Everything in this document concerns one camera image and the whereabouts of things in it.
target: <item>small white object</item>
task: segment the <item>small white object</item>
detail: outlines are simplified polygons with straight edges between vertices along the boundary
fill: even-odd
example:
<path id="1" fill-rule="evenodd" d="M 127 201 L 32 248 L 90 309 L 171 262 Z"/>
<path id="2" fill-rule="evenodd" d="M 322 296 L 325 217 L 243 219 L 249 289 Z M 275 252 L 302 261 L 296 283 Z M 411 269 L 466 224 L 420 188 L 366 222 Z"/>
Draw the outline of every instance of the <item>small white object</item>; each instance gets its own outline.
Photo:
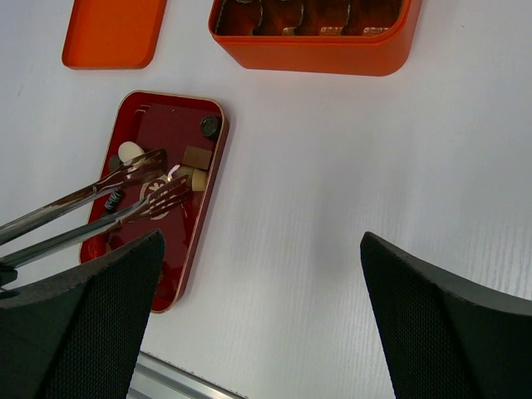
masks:
<path id="1" fill-rule="evenodd" d="M 118 147 L 118 157 L 122 162 L 132 160 L 136 156 L 144 154 L 144 150 L 133 141 L 125 141 Z"/>

